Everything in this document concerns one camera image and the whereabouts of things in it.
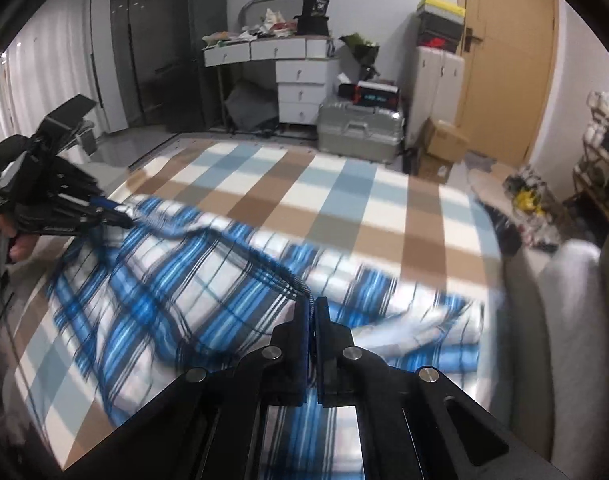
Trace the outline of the person left hand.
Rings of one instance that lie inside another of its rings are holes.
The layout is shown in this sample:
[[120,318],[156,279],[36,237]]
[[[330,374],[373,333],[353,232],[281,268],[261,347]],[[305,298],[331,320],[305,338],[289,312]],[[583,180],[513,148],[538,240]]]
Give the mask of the person left hand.
[[8,250],[10,260],[13,262],[27,260],[40,239],[39,235],[18,233],[13,220],[5,217],[4,214],[0,214],[0,236],[15,240]]

